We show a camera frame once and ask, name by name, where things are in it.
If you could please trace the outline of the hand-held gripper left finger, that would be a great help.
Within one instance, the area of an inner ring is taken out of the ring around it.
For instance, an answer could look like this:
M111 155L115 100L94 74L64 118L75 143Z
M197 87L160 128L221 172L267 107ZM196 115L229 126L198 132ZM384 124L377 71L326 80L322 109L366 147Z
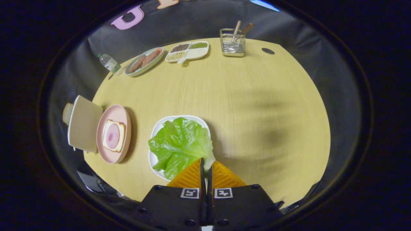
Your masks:
M178 174L168 186L154 185L132 212L133 220L160 231L200 231L206 208L204 159Z

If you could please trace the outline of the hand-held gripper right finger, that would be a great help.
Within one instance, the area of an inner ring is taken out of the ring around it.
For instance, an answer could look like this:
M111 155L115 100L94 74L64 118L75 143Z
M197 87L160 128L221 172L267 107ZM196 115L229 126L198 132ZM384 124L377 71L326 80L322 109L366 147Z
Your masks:
M274 202L260 184L246 184L215 161L207 177L207 225L213 231L267 231L283 216L283 201Z

